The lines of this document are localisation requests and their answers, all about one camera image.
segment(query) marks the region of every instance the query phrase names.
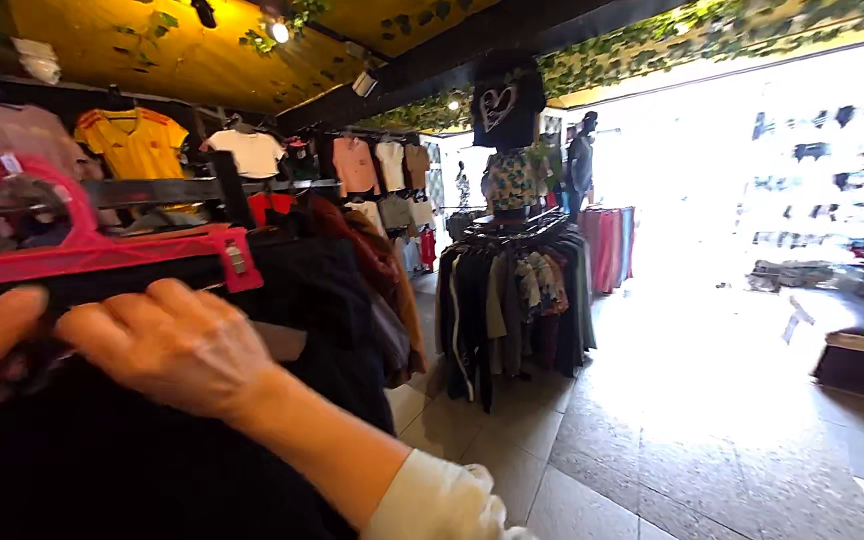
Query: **white sleeve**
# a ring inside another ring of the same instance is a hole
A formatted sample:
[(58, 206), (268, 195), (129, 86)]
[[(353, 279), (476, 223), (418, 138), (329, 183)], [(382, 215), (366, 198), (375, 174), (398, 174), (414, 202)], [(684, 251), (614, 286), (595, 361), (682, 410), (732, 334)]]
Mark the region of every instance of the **white sleeve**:
[(505, 529), (505, 504), (481, 465), (462, 467), (418, 449), (405, 460), (363, 540), (536, 540)]

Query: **black beam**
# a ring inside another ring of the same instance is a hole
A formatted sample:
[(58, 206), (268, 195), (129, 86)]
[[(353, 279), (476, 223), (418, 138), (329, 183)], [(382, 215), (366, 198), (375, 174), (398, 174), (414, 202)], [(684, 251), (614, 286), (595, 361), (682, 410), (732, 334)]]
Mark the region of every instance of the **black beam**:
[(472, 81), (474, 61), (492, 50), (534, 54), (649, 19), (685, 0), (501, 0), (432, 37), (376, 71), (378, 85), (365, 99), (349, 84), (280, 114), (283, 133), (313, 125), (340, 128)]

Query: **person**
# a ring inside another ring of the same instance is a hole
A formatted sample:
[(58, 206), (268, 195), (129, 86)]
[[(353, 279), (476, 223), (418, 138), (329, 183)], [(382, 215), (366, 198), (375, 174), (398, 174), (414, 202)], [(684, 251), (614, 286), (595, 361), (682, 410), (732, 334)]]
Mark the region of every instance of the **person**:
[(459, 208), (466, 209), (469, 207), (469, 177), (466, 176), (466, 165), (462, 161), (459, 161), (459, 176), (455, 177), (455, 184), (459, 187)]
[[(0, 296), (0, 360), (29, 337), (47, 293)], [(379, 431), (274, 362), (245, 314), (175, 279), (73, 307), (54, 333), (123, 387), (217, 418), (288, 462), (366, 540), (531, 540), (504, 529), (480, 466), (461, 467)]]
[(572, 223), (578, 220), (582, 200), (587, 194), (588, 203), (594, 203), (593, 143), (598, 117), (597, 112), (589, 111), (582, 119), (582, 128), (578, 129), (572, 143), (568, 145), (568, 157), (562, 181), (567, 198), (568, 220)]

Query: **white top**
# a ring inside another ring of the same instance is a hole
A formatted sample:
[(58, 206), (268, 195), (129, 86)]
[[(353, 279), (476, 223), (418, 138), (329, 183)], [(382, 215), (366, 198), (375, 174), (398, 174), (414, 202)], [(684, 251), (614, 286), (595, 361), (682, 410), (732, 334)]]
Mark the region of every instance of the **white top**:
[(378, 213), (378, 204), (372, 201), (366, 202), (346, 202), (345, 206), (353, 209), (354, 211), (359, 211), (362, 215), (365, 215), (368, 218), (368, 221), (371, 222), (372, 225), (378, 229), (378, 234), (382, 237), (388, 239), (389, 236), (385, 233), (385, 226), (382, 225), (382, 216)]
[(505, 504), (492, 495), (489, 471), (462, 467), (418, 449), (402, 464), (362, 540), (536, 540), (505, 529)]
[(382, 165), (382, 177), (385, 179), (385, 189), (389, 191), (405, 190), (405, 176), (402, 175), (402, 157), (405, 150), (398, 142), (380, 142), (375, 145), (375, 156)]
[(279, 160), (285, 149), (265, 133), (243, 133), (235, 129), (216, 131), (205, 141), (215, 150), (231, 152), (239, 174), (247, 178), (268, 178), (279, 174)]

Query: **black t-shirt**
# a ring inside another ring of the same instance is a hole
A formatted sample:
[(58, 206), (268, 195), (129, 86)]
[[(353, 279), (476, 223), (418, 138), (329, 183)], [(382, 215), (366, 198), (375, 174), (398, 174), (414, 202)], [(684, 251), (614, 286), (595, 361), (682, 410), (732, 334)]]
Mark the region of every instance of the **black t-shirt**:
[(475, 145), (510, 150), (533, 142), (546, 92), (534, 57), (520, 51), (494, 52), (475, 70), (471, 102)]

